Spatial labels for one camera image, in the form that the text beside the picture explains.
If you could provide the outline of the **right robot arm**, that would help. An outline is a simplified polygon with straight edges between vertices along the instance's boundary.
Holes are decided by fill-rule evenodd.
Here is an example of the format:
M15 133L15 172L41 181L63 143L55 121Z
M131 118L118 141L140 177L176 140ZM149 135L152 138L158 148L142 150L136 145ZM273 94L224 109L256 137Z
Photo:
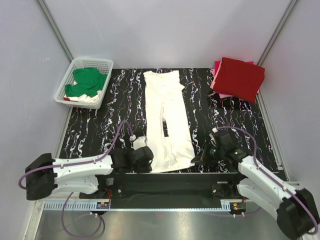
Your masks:
M191 163L212 167L223 161L236 172L233 180L212 186L214 197L253 201L276 220L279 229L291 240L318 233L320 216L310 191L297 189L280 179L257 160L255 153L238 147L227 132L218 131L210 137L211 142L203 144Z

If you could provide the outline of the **white t shirt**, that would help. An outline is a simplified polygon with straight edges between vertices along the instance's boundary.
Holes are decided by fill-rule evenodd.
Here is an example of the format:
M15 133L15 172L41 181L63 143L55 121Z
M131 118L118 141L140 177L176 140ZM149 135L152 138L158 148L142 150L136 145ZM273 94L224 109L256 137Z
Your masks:
M147 146L153 153L153 173L192 166L195 151L180 83L179 71L146 71L145 117Z

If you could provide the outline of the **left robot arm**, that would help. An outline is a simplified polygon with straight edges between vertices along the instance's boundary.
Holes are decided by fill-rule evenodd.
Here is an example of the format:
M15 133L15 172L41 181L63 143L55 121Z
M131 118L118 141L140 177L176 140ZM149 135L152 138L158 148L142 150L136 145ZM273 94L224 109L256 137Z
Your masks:
M106 183L98 176L150 173L154 154L143 146L138 149L115 148L107 153L74 159L53 158L44 153L25 168L20 178L25 180L23 189L28 201L36 201L59 192L93 194L103 198L108 193Z

